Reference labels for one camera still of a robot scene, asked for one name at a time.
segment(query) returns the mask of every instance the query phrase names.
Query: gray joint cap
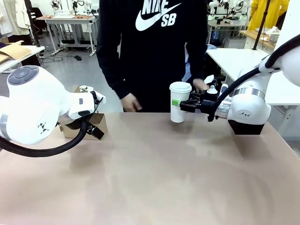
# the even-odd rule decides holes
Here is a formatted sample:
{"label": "gray joint cap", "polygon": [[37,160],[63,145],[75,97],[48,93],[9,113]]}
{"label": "gray joint cap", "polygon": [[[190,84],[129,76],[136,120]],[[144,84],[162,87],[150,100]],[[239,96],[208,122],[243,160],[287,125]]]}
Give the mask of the gray joint cap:
{"label": "gray joint cap", "polygon": [[11,85],[22,85],[38,75],[37,66],[23,66],[14,70],[8,77],[7,82]]}

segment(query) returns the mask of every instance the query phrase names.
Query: tabletop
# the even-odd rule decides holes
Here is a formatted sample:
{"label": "tabletop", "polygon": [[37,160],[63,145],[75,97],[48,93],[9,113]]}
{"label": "tabletop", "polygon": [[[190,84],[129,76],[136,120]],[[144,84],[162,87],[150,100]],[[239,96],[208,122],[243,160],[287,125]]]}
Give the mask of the tabletop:
{"label": "tabletop", "polygon": [[77,16],[82,16],[82,18],[77,18],[77,16],[73,17],[73,18],[53,18],[54,15],[50,15],[51,18],[48,18],[48,15],[45,16],[41,16],[39,18],[37,18],[37,20],[90,20],[92,19],[94,16],[93,15],[77,15]]}
{"label": "tabletop", "polygon": [[245,25],[233,25],[230,23],[225,23],[224,21],[221,21],[220,24],[217,24],[216,20],[208,21],[208,25],[212,27],[247,27],[249,25],[249,22],[246,21]]}
{"label": "tabletop", "polygon": [[[256,30],[240,30],[240,33],[243,34],[243,35],[246,35],[247,37],[250,37],[254,40],[256,40],[256,37],[257,37],[257,31]],[[259,43],[262,43],[263,46],[266,46],[270,49],[275,49],[275,46],[276,44],[274,45],[271,45],[268,41],[263,41],[259,38]]]}
{"label": "tabletop", "polygon": [[[49,158],[0,152],[0,223],[295,225],[300,161],[267,123],[236,136],[226,120],[108,113],[103,141]],[[59,130],[38,145],[65,142]]]}
{"label": "tabletop", "polygon": [[[233,80],[237,80],[243,68],[258,65],[267,53],[261,50],[219,48],[208,50],[211,58]],[[300,87],[289,82],[282,72],[272,75],[267,93],[266,103],[269,105],[300,105]]]}
{"label": "tabletop", "polygon": [[0,63],[0,73],[6,71],[7,69],[17,65],[19,62],[22,62],[23,60],[29,58],[30,56],[35,55],[35,54],[37,54],[37,53],[39,53],[39,52],[41,52],[45,49],[44,46],[40,46],[40,47],[37,47],[37,46],[34,46],[34,45],[22,45],[22,46],[30,49],[31,53],[29,55],[25,56],[21,60],[8,59],[8,60]]}

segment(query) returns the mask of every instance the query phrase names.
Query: person in yellow jacket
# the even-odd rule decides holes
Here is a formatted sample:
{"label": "person in yellow jacket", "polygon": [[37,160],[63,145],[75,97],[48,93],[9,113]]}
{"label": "person in yellow jacket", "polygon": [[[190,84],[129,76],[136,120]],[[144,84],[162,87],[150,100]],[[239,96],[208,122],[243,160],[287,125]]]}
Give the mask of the person in yellow jacket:
{"label": "person in yellow jacket", "polygon": [[[263,13],[266,10],[267,0],[253,0],[251,4],[250,23],[248,30],[255,30],[261,26]],[[279,16],[288,8],[289,0],[271,0],[265,28],[272,28],[276,25]]]}

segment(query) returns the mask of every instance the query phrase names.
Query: black hoodie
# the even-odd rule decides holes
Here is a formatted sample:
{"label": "black hoodie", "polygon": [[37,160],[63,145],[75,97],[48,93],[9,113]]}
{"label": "black hoodie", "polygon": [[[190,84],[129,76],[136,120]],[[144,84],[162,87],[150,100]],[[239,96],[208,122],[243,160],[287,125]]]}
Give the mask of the black hoodie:
{"label": "black hoodie", "polygon": [[100,0],[99,14],[97,58],[119,98],[169,91],[185,74],[185,43],[193,78],[203,78],[206,0]]}

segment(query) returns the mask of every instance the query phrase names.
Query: person's right hand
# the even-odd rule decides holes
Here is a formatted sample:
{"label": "person's right hand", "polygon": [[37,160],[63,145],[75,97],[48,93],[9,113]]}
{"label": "person's right hand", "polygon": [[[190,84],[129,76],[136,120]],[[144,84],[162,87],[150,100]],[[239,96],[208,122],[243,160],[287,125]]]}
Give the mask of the person's right hand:
{"label": "person's right hand", "polygon": [[136,97],[131,93],[122,98],[121,102],[126,112],[136,112],[142,109]]}

